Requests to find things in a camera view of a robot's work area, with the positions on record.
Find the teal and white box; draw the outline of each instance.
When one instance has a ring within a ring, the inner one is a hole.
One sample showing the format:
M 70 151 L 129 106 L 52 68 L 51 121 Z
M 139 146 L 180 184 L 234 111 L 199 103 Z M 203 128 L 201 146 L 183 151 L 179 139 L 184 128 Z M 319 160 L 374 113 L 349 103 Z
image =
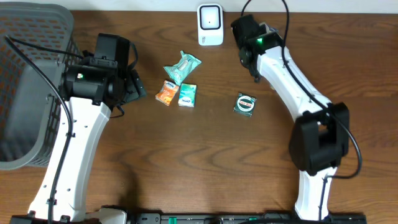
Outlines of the teal and white box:
M 180 98 L 178 99 L 178 105 L 180 106 L 195 106 L 195 95 L 197 93 L 197 86 L 191 84 L 181 84 Z

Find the teal packet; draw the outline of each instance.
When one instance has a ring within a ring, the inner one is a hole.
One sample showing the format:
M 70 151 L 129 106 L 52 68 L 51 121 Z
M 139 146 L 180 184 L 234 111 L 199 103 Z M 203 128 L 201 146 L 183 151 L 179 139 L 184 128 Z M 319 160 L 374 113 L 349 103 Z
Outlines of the teal packet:
M 197 92 L 197 86 L 183 83 L 181 85 L 180 96 L 178 98 L 179 106 L 195 106 L 195 94 Z
M 181 85 L 184 79 L 198 66 L 201 64 L 201 60 L 195 58 L 190 54 L 185 54 L 181 51 L 181 60 L 174 66 L 166 66 L 166 70 L 169 77 L 177 85 Z

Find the teal candy wrapper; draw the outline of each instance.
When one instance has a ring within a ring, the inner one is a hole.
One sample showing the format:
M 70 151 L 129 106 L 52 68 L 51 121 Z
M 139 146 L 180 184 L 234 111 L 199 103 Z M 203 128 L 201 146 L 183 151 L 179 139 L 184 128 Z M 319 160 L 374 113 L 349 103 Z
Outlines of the teal candy wrapper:
M 166 70 L 169 77 L 177 85 L 181 85 L 184 79 L 198 66 L 201 64 L 201 60 L 195 58 L 190 54 L 185 54 L 181 51 L 181 60 L 174 66 L 166 66 Z

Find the wooden tabletop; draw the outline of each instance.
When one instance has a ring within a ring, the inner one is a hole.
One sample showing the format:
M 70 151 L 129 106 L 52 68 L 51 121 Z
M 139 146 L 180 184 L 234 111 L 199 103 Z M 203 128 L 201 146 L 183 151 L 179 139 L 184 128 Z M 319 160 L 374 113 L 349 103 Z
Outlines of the wooden tabletop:
M 293 121 L 276 92 L 264 80 L 254 83 L 240 65 L 229 29 L 238 13 L 225 13 L 224 42 L 217 47 L 198 45 L 194 12 L 72 13 L 82 50 L 93 51 L 100 32 L 136 44 L 136 68 L 148 92 L 102 133 L 89 212 L 108 204 L 165 213 L 293 208 L 299 184 L 287 150 Z M 254 15 L 284 33 L 285 14 Z M 333 181 L 329 209 L 363 212 L 369 223 L 398 222 L 397 21 L 396 15 L 292 14 L 287 43 L 313 85 L 332 102 L 347 104 L 363 153 L 359 177 Z M 194 108 L 155 100 L 168 79 L 163 66 L 177 63 L 180 50 L 202 61 L 185 80 L 198 86 Z M 233 112 L 239 92 L 257 98 L 251 118 Z M 339 174 L 356 168 L 350 149 Z M 0 172 L 0 223 L 27 212 L 44 174 L 31 167 Z

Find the white plastic piece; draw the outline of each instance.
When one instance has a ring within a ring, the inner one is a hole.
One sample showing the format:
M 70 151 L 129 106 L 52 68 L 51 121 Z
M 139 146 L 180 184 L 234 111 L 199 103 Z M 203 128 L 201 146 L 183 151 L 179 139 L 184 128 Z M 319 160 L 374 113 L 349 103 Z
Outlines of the white plastic piece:
M 329 167 L 318 171 L 315 176 L 310 176 L 305 171 L 300 171 L 298 198 L 294 209 L 302 220 L 319 220 L 319 205 L 321 202 L 323 179 L 326 175 L 334 175 L 337 167 Z M 328 178 L 322 203 L 322 220 L 329 215 L 328 198 L 332 178 Z
M 284 67 L 282 61 L 281 47 L 273 47 L 257 58 L 257 70 L 260 75 L 265 77 L 268 82 L 275 88 L 275 91 L 282 98 L 286 107 L 295 121 L 301 116 L 304 111 L 311 113 L 320 111 L 321 108 L 304 93 L 304 91 L 297 85 L 289 71 Z M 300 80 L 304 87 L 314 95 L 314 97 L 327 106 L 330 100 L 323 96 L 308 80 L 304 74 L 296 66 L 289 54 L 288 48 L 285 49 L 286 60 L 289 61 L 289 67 L 292 69 L 295 76 Z
M 127 213 L 113 208 L 101 208 L 98 212 L 89 213 L 86 219 L 97 218 L 101 224 L 126 224 Z
M 198 14 L 198 41 L 202 46 L 220 45 L 224 40 L 223 8 L 219 4 L 201 4 Z
M 73 137 L 60 173 L 53 207 L 53 220 L 59 221 L 62 215 L 70 217 L 71 222 L 83 221 L 86 215 L 86 190 L 88 178 L 93 165 L 95 151 L 105 124 L 111 114 L 105 104 L 92 105 L 92 100 L 70 98 L 66 102 L 70 110 L 73 124 Z M 29 211 L 35 211 L 36 218 L 47 219 L 51 186 L 55 171 L 63 151 L 68 131 L 68 121 L 61 108 L 60 126 L 49 167 L 45 174 L 40 190 L 31 203 Z

